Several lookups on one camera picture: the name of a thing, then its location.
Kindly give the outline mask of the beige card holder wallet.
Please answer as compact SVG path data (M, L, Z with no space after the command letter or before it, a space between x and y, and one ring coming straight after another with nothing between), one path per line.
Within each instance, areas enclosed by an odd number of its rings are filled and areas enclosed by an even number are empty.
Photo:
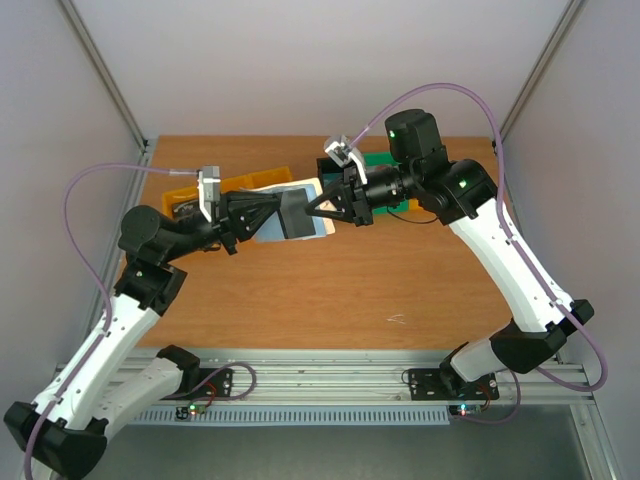
M253 236L256 243L309 240L327 237L336 232L332 220L311 216L305 212L306 205L323 193L318 178L273 184L251 189L251 192L281 196L279 209Z

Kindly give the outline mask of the dark grey credit card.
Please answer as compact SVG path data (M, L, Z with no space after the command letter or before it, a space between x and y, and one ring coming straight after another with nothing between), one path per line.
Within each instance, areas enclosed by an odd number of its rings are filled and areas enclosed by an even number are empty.
M304 189L282 193L279 218L285 239L301 239L316 233L313 218L305 212L308 204Z

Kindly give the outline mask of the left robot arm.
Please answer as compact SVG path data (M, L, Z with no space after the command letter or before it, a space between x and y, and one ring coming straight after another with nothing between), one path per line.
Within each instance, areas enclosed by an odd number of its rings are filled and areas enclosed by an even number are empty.
M141 373L106 389L141 337L166 313L185 279L171 261L201 250L234 254L279 209L278 194L228 192L214 215L173 221L139 205L121 221L126 266L105 311L66 367L30 402L16 402L4 423L24 452L22 476L82 479L109 442L134 417L172 395L189 398L201 386L199 360L175 346L161 350Z

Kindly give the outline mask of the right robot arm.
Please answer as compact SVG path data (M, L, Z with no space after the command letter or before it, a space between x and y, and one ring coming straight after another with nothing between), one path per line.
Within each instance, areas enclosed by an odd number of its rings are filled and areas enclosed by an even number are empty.
M475 160L451 161L435 117L421 109L385 121L394 165L366 172L364 157L344 136L326 141L325 153L342 176L311 201L309 215L366 226L377 208L415 199L475 254L512 314L491 336L465 343L439 366L452 397L473 389L481 377L509 369L526 374L552 358L594 309L574 299L542 268L498 201L498 187Z

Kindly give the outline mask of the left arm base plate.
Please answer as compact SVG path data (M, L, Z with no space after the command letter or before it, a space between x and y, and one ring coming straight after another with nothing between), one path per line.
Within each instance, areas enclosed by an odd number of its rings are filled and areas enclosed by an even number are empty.
M201 368L198 371L187 372L183 375L178 390L164 400L208 400L215 398L229 398L233 383L233 369Z

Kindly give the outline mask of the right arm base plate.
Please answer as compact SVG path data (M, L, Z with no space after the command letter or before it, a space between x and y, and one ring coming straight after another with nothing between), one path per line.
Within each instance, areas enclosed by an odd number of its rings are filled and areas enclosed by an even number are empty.
M498 400L500 393L494 374L464 383L451 393L440 378L437 368L411 368L404 370L401 381L408 387L412 401L484 401Z

